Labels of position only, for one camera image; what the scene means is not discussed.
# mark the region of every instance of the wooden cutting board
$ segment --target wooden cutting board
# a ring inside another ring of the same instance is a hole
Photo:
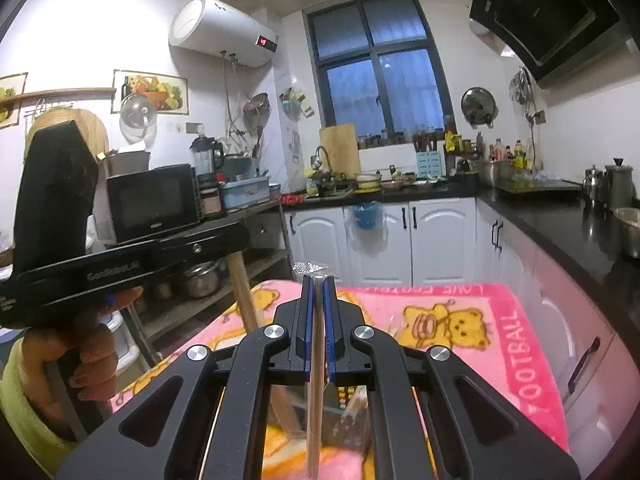
[[[327,150],[331,166],[336,173],[345,173],[348,178],[354,178],[360,173],[360,156],[356,128],[353,124],[322,128],[320,144]]]
[[[89,110],[77,110],[60,106],[47,110],[33,121],[31,128],[29,128],[29,133],[24,139],[24,157],[27,157],[31,140],[38,130],[71,120],[74,120],[78,125],[82,138],[93,156],[109,151],[107,129],[95,114],[92,114]]]

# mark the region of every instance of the range hood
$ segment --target range hood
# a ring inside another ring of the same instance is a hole
[[[473,0],[470,17],[509,45],[542,88],[630,38],[609,0]]]

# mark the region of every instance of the yellow sleeve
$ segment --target yellow sleeve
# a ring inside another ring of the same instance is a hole
[[[75,443],[62,440],[53,433],[38,418],[24,396],[18,377],[17,354],[20,344],[22,344],[22,339],[14,344],[9,362],[2,375],[0,408],[24,449],[53,478],[58,465],[71,452]]]

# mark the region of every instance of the red digital display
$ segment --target red digital display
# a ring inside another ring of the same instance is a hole
[[[264,48],[266,48],[267,50],[271,50],[272,52],[275,52],[278,47],[277,43],[269,40],[268,38],[265,38],[264,36],[258,36],[258,41],[256,41],[255,44],[263,46]]]

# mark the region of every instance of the framed picture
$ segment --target framed picture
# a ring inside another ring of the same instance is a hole
[[[189,115],[189,91],[184,77],[116,69],[113,86],[116,93],[111,101],[112,114],[120,113],[127,95],[139,93],[156,105],[158,113]]]
[[[26,82],[27,72],[0,77],[0,99],[24,94],[24,85]],[[16,126],[20,123],[21,105],[20,101],[0,105],[0,129]]]

